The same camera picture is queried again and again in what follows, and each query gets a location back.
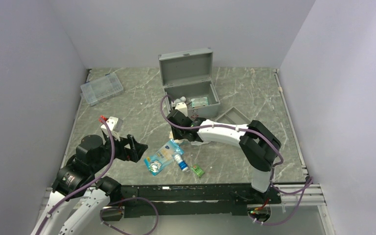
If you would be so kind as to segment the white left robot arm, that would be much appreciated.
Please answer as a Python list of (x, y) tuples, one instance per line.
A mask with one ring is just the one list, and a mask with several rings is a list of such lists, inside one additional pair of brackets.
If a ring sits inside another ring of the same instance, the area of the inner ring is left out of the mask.
[(148, 149), (132, 135), (118, 139), (87, 135), (61, 168), (51, 186), (47, 205), (32, 232), (34, 235), (76, 235), (106, 205), (122, 198), (121, 184), (100, 175), (115, 159), (138, 162)]

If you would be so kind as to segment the grey metal medicine case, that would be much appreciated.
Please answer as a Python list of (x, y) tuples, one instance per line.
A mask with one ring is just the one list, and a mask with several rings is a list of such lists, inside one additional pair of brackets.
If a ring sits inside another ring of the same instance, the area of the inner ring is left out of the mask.
[[(201, 48), (181, 52), (158, 55), (162, 88), (168, 111), (173, 108), (172, 101), (182, 96), (186, 97), (188, 116), (213, 118), (218, 114), (220, 100), (212, 82), (213, 51), (211, 48)], [(208, 106), (192, 108), (190, 99), (207, 97)]]

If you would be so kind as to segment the clear plastic compartment box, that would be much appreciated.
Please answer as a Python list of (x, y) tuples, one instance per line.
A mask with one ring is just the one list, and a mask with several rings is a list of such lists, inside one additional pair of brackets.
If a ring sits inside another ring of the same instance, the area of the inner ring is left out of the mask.
[(86, 82), (80, 86), (80, 89), (82, 91), (81, 97), (91, 106), (124, 92), (124, 87), (115, 73), (109, 73)]

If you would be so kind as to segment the blue cotton swab bag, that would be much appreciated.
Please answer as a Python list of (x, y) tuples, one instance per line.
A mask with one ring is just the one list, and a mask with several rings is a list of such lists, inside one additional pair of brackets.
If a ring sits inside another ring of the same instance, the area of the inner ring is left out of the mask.
[(183, 155), (183, 149), (173, 140), (170, 139), (155, 154), (144, 159), (144, 163), (149, 172), (156, 176), (167, 165), (174, 161), (174, 155)]

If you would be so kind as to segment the small green box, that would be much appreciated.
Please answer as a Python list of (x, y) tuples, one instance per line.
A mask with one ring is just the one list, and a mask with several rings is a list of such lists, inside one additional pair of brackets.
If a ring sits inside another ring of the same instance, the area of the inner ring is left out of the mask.
[(197, 164), (191, 166), (191, 170), (197, 175), (198, 178), (202, 178), (205, 174), (204, 170)]

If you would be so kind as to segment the white bottle green label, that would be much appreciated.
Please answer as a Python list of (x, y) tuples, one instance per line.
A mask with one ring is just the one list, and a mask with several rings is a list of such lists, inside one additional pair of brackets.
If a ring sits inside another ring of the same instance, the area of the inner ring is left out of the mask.
[(182, 96), (180, 98), (177, 98), (174, 100), (174, 103), (180, 103), (180, 102), (186, 102), (186, 97), (185, 96)]

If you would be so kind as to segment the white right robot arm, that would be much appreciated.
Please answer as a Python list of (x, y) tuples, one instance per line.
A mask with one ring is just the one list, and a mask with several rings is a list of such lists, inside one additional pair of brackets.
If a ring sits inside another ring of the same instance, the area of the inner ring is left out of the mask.
[(274, 160), (280, 155), (281, 142), (260, 121), (249, 124), (223, 124), (198, 117), (191, 120), (179, 110), (163, 116), (171, 125), (174, 139), (194, 143), (219, 142), (238, 147), (254, 168), (250, 196), (256, 203), (269, 197)]

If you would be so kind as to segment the teal plaster zip bag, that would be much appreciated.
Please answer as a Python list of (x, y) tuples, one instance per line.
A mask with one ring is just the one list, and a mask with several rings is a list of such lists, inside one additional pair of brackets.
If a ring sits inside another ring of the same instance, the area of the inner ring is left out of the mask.
[(192, 108), (204, 107), (209, 105), (207, 97), (192, 98), (189, 102)]

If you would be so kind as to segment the grey plastic divider tray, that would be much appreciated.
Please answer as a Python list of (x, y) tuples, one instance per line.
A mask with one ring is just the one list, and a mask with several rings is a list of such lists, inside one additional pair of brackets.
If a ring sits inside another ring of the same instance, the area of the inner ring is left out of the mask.
[(239, 109), (231, 107), (215, 119), (216, 122), (232, 125), (250, 124), (247, 118)]

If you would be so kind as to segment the white blue spray bottle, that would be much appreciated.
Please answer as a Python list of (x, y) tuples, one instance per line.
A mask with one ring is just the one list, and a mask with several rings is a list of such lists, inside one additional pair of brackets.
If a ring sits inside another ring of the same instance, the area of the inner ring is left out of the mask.
[(173, 155), (174, 161), (177, 163), (178, 167), (183, 171), (188, 171), (189, 167), (187, 163), (182, 159), (182, 156), (180, 154), (174, 154)]

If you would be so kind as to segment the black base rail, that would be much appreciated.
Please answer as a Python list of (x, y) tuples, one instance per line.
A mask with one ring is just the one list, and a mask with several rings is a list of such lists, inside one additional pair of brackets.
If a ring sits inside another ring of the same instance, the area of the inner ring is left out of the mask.
[(274, 189), (261, 193), (250, 183), (122, 186), (124, 216), (219, 214), (247, 215), (252, 207), (282, 202)]

